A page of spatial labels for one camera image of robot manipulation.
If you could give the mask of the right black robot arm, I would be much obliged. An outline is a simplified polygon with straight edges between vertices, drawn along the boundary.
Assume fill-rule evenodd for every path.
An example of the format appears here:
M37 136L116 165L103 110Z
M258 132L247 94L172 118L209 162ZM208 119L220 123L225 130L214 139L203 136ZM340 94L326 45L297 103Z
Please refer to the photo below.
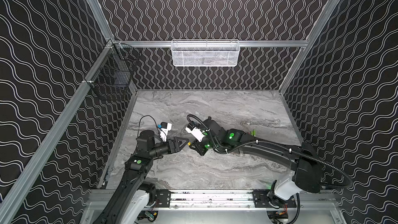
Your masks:
M226 130L211 117L201 120L195 115L188 115L187 121L186 131L194 136L189 147L201 156L209 150L222 155L242 153L288 168L285 175L272 183L267 194L270 204L276 206L303 191L313 194L321 191L321 165L310 145L284 145L242 130Z

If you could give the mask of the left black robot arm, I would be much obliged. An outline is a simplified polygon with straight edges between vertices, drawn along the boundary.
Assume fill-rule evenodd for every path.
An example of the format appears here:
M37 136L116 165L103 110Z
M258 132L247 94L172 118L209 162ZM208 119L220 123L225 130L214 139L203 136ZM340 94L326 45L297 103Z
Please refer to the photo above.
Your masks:
M134 154L125 162L122 179L95 224L133 224L146 206L156 203L154 184L144 182L156 159L180 152L189 139L174 137L163 141L152 130L142 131Z

